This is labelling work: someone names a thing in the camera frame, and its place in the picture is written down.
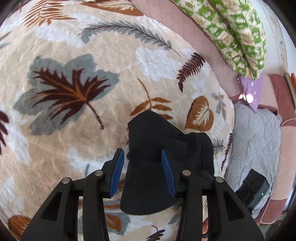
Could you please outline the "person right hand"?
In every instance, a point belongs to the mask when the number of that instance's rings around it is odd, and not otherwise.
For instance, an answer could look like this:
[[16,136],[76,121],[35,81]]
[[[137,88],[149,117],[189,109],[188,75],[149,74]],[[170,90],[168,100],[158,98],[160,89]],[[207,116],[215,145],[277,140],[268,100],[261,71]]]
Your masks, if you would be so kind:
[[202,223],[202,234],[205,235],[208,232],[208,218],[206,218]]

